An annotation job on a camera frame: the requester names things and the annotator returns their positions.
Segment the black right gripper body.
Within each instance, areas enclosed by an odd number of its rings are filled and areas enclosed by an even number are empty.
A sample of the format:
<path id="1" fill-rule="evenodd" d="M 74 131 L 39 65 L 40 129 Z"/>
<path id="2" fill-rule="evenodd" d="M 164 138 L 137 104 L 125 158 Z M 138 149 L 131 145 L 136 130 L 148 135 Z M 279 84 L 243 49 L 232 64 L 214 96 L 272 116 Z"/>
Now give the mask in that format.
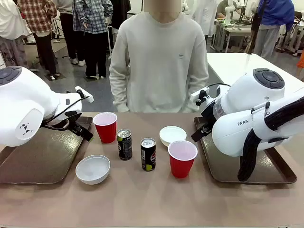
<path id="1" fill-rule="evenodd" d="M 201 115 L 205 120 L 205 124 L 202 126 L 202 131 L 204 133 L 210 133 L 215 123 L 213 110 L 204 110 Z"/>

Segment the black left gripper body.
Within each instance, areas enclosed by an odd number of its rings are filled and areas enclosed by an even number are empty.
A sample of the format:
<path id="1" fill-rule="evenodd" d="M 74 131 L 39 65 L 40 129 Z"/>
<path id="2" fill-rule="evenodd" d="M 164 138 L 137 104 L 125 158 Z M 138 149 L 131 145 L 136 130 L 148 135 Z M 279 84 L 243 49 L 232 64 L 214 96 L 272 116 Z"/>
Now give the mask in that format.
<path id="1" fill-rule="evenodd" d="M 82 126 L 77 122 L 77 120 L 79 119 L 79 117 L 81 116 L 81 112 L 73 115 L 71 117 L 68 117 L 65 121 L 64 121 L 64 125 L 62 127 L 62 130 L 70 130 L 70 131 L 82 131 Z"/>

